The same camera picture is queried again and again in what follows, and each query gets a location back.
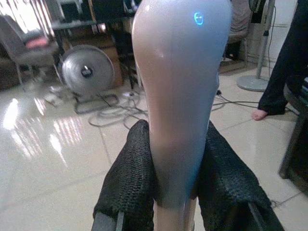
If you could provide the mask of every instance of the black pants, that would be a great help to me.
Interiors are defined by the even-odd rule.
[[[289,76],[302,75],[308,65],[308,0],[298,0],[289,33],[279,53],[258,109],[269,115],[284,114],[283,88]]]

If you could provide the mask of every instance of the pink cushion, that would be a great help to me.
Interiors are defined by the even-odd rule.
[[[34,38],[31,39],[30,41],[28,41],[26,43],[26,47],[28,49],[33,49],[33,48],[37,48],[37,47],[45,47],[48,45],[48,38],[46,37],[38,37],[38,38]]]

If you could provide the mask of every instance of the blue led light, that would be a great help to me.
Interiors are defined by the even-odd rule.
[[[194,13],[194,21],[196,22],[196,24],[198,25],[198,26],[202,26],[203,25],[203,23],[204,23],[204,17],[203,17],[203,15],[200,13],[200,12],[196,12],[196,13]]]

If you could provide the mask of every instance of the person's bare foot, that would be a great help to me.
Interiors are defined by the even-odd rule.
[[[267,115],[268,115],[267,112],[258,109],[251,114],[251,117],[254,120],[258,121],[264,119]]]

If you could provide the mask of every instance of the stand fan pole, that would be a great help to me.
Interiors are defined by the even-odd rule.
[[[261,70],[264,60],[264,55],[266,51],[266,46],[269,38],[269,30],[271,21],[273,18],[273,12],[275,7],[275,0],[269,0],[268,4],[268,10],[265,16],[265,28],[262,36],[262,43],[261,48],[259,52],[259,58],[258,58],[258,66],[257,66],[257,74],[255,76],[242,76],[237,80],[237,86],[239,88],[245,89],[245,90],[251,90],[251,91],[265,91],[268,81],[265,80],[261,76]]]

